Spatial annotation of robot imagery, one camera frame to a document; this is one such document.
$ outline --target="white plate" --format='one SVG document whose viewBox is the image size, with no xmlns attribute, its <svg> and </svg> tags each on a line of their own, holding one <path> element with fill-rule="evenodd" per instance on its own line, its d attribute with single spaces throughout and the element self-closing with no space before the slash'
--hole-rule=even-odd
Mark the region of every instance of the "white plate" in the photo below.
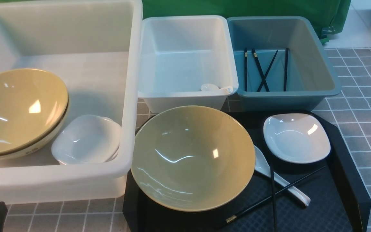
<svg viewBox="0 0 371 232">
<path fill-rule="evenodd" d="M 320 122 L 303 113 L 268 117 L 263 133 L 270 151 L 290 163 L 313 163 L 324 159 L 331 147 Z"/>
<path fill-rule="evenodd" d="M 73 120 L 54 141 L 52 155 L 60 164 L 103 163 L 119 147 L 121 126 L 96 115 L 82 115 Z"/>
</svg>

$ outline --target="bowl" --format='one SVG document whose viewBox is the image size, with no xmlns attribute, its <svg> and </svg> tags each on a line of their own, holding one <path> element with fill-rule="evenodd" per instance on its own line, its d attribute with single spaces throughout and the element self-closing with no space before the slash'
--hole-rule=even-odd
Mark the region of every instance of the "bowl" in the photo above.
<svg viewBox="0 0 371 232">
<path fill-rule="evenodd" d="M 0 73 L 0 154 L 40 141 L 58 124 L 67 104 L 67 88 L 51 72 Z"/>
<path fill-rule="evenodd" d="M 264 122 L 263 133 L 270 151 L 290 163 L 314 163 L 327 157 L 331 151 L 323 126 L 308 114 L 271 116 Z"/>
<path fill-rule="evenodd" d="M 58 124 L 44 138 L 42 138 L 41 140 L 37 141 L 36 143 L 30 145 L 29 147 L 19 149 L 17 151 L 9 153 L 9 154 L 0 155 L 0 160 L 19 158 L 19 157 L 23 157 L 23 156 L 32 154 L 32 153 L 40 150 L 45 145 L 47 145 L 58 134 L 61 127 L 64 125 L 67 116 L 68 116 L 68 107 L 66 108 L 66 111 L 65 111 L 64 115 L 61 117 Z"/>
<path fill-rule="evenodd" d="M 164 111 L 136 135 L 132 175 L 153 201 L 179 211 L 220 207 L 246 188 L 256 164 L 253 141 L 219 110 Z"/>
<path fill-rule="evenodd" d="M 51 147 L 60 164 L 103 163 L 119 148 L 121 126 L 96 115 L 74 119 L 55 139 Z"/>
</svg>

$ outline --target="gray tile floor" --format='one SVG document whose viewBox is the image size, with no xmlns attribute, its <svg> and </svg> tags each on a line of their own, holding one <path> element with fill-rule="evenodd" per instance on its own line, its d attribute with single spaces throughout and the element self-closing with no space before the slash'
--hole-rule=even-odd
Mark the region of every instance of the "gray tile floor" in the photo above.
<svg viewBox="0 0 371 232">
<path fill-rule="evenodd" d="M 326 98 L 313 111 L 337 125 L 371 197 L 371 49 L 326 50 L 343 92 Z M 228 97 L 225 112 L 240 111 L 237 95 Z M 137 127 L 151 115 L 138 101 Z M 125 232 L 123 198 L 10 206 L 4 232 Z M 368 231 L 371 232 L 371 215 Z"/>
</svg>

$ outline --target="translucent plastic tub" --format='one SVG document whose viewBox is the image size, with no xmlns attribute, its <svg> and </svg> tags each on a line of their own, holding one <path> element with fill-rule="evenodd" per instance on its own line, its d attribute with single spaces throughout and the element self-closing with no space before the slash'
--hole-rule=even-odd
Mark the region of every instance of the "translucent plastic tub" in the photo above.
<svg viewBox="0 0 371 232">
<path fill-rule="evenodd" d="M 118 122 L 123 134 L 118 156 L 107 163 L 59 165 L 52 143 L 26 157 L 0 160 L 0 200 L 124 194 L 134 149 L 141 20 L 140 0 L 0 4 L 0 72 L 28 67 L 54 72 L 70 96 L 64 126 L 94 114 Z"/>
<path fill-rule="evenodd" d="M 220 16 L 156 17 L 143 21 L 138 97 L 150 111 L 201 105 L 220 110 L 238 81 L 227 21 Z M 202 92 L 202 84 L 233 92 Z"/>
</svg>

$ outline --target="plastic bin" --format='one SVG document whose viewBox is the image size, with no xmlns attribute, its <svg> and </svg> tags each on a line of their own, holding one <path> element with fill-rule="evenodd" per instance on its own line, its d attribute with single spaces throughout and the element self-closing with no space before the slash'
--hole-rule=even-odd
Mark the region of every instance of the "plastic bin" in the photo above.
<svg viewBox="0 0 371 232">
<path fill-rule="evenodd" d="M 340 93 L 341 85 L 310 22 L 298 16 L 231 17 L 227 19 L 244 111 L 312 110 L 327 96 Z M 244 90 L 244 49 L 248 54 L 248 85 Z M 263 72 L 276 50 L 267 77 L 270 92 L 257 92 L 261 78 L 252 49 Z M 287 91 L 284 92 L 285 49 L 289 48 Z"/>
<path fill-rule="evenodd" d="M 118 156 L 106 163 L 59 165 L 52 143 L 25 157 L 0 160 L 1 201 L 124 194 L 134 149 L 141 22 L 140 0 L 0 4 L 0 72 L 38 68 L 55 73 L 69 92 L 64 126 L 77 116 L 95 114 L 118 122 L 123 134 Z"/>
<path fill-rule="evenodd" d="M 156 17 L 143 21 L 138 97 L 150 111 L 200 105 L 220 110 L 238 89 L 227 21 L 221 16 Z M 202 84 L 233 92 L 202 92 Z"/>
</svg>

